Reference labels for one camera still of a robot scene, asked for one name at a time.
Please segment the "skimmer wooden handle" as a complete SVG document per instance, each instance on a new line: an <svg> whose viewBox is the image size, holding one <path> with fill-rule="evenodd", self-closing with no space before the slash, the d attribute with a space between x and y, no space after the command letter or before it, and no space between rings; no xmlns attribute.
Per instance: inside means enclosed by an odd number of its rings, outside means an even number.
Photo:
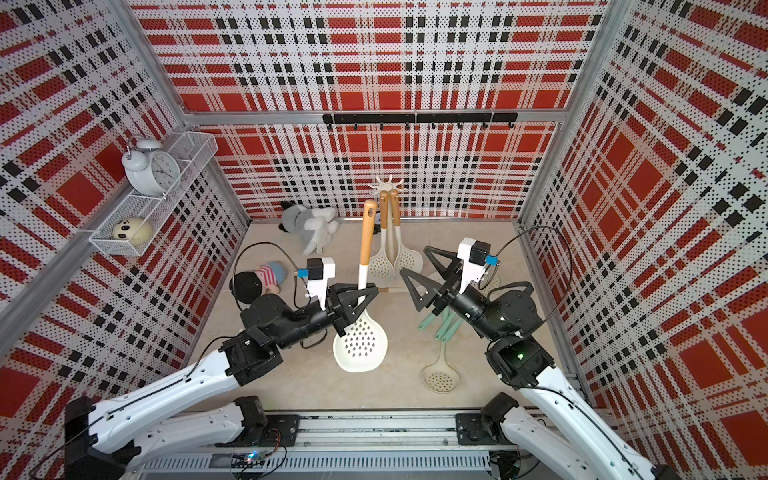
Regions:
<svg viewBox="0 0 768 480"><path fill-rule="evenodd" d="M389 194L387 191L379 193L380 207L380 239L379 250L369 262L369 278L380 288L388 288L395 281L395 270L387 256L387 233L389 224Z"/></svg>
<svg viewBox="0 0 768 480"><path fill-rule="evenodd" d="M367 306L379 293L375 285L368 286L367 283L376 208L374 200L367 200L363 210L357 289L366 293L353 306L353 312L358 314L355 322L346 326L342 335L337 335L333 341L334 358L338 366L349 373L375 370L383 363L388 350L383 327L367 311Z"/></svg>
<svg viewBox="0 0 768 480"><path fill-rule="evenodd" d="M404 245L401 231L401 213L399 202L399 191L397 189L389 192L392 220L395 230L395 238L397 241L397 255L395 258L394 268L399 273L403 268L412 270L416 273L420 273L424 266L422 255L411 248Z"/></svg>

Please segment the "cream utensil rack stand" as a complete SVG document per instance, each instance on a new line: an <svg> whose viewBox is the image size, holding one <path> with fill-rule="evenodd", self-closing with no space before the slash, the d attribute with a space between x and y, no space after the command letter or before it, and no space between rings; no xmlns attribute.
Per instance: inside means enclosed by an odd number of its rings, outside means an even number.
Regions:
<svg viewBox="0 0 768 480"><path fill-rule="evenodd" d="M381 191L389 192L395 190L401 192L403 190L403 180L394 180L392 176L389 176L386 181L376 177L376 181L369 184L368 187L376 194ZM390 261L394 261L397 253L395 246L395 232L393 226L387 227L387 242L386 242L387 258Z"/></svg>

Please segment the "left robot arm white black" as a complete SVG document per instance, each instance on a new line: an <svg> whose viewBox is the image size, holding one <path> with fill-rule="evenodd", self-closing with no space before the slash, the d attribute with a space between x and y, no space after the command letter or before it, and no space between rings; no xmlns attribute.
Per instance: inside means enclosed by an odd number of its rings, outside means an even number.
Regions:
<svg viewBox="0 0 768 480"><path fill-rule="evenodd" d="M278 367L281 352L329 327L342 332L377 296L377 287L334 284L324 300L293 310L274 294L242 311L243 331L193 365L109 400L83 397L65 409L64 476L119 479L127 470L203 445L244 447L269 436L255 396L185 414L199 402L238 389Z"/></svg>

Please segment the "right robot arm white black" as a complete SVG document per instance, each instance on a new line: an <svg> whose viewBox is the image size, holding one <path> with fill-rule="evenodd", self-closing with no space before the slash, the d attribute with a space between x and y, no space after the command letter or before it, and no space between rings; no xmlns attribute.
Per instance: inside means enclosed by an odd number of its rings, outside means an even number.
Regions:
<svg viewBox="0 0 768 480"><path fill-rule="evenodd" d="M433 280L403 268L403 279L417 310L451 310L488 340L485 358L496 376L537 406L556 426L551 431L506 394L483 409L486 431L529 451L563 479L675 479L667 465L655 464L622 440L578 393L553 357L534 338L544 321L529 282L504 286L492 300L479 291L497 266L486 242L469 237L457 251L427 246L425 255L440 275Z"/></svg>

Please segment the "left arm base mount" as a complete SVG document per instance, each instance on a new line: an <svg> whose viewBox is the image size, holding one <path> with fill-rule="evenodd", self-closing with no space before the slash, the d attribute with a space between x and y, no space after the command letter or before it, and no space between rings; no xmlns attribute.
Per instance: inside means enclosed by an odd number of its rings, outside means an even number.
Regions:
<svg viewBox="0 0 768 480"><path fill-rule="evenodd" d="M232 441L217 443L216 447L265 447L276 442L285 447L295 445L301 417L299 415L266 414L246 416L243 431Z"/></svg>

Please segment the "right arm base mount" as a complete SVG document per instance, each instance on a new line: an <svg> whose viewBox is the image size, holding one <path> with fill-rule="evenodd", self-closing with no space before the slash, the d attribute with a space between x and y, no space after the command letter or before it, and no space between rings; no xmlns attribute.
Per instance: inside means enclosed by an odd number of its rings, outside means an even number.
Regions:
<svg viewBox="0 0 768 480"><path fill-rule="evenodd" d="M515 445L501 430L502 422L507 419L508 415L492 417L482 413L458 413L455 415L458 443L462 446Z"/></svg>

